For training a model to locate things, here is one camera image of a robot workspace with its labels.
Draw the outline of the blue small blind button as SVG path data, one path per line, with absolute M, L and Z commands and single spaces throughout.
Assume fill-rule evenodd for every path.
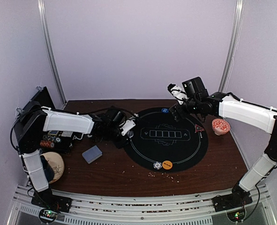
M 168 113 L 168 112 L 169 112 L 169 109 L 168 109 L 168 108 L 162 108 L 162 109 L 161 109 L 161 112 L 162 112 L 162 113 Z

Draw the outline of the red triangular all-in marker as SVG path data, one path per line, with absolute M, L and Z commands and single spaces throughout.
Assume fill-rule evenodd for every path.
M 200 126 L 198 124 L 195 124 L 195 132 L 196 133 L 197 132 L 203 132 L 203 131 L 205 131 L 205 129 L 202 126 Z

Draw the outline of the yellow big blind button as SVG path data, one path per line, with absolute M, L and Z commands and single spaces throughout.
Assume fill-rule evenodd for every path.
M 164 162 L 162 162 L 162 168 L 165 170 L 171 170 L 173 167 L 173 163 L 169 160 L 165 160 Z

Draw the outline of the clear acrylic dealer button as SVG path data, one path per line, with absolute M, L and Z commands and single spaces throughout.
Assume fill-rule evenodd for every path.
M 127 132 L 127 136 L 128 136 L 129 138 L 132 138 L 132 137 L 134 136 L 134 132 L 133 132 L 132 130 L 128 131 L 128 132 Z

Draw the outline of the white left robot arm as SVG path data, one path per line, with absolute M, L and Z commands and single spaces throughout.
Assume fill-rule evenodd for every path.
M 49 183 L 40 159 L 40 141 L 45 132 L 68 131 L 102 138 L 114 143 L 120 149 L 130 138 L 127 133 L 136 126 L 138 114 L 111 106 L 87 113 L 68 112 L 33 103 L 19 114 L 10 133 L 15 134 L 19 153 L 34 190 L 39 192 L 37 200 L 45 207 L 55 205 L 55 196 L 47 190 Z

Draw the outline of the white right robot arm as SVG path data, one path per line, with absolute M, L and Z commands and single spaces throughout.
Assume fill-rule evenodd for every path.
M 263 147 L 262 154 L 256 154 L 258 159 L 253 160 L 253 165 L 233 188 L 234 193 L 229 195 L 229 204 L 240 206 L 247 198 L 246 192 L 277 166 L 277 107 L 251 103 L 231 92 L 209 94 L 200 77 L 184 81 L 181 86 L 171 83 L 167 90 L 177 101 L 170 108 L 175 120 L 189 115 L 226 119 L 248 147 L 256 144 Z

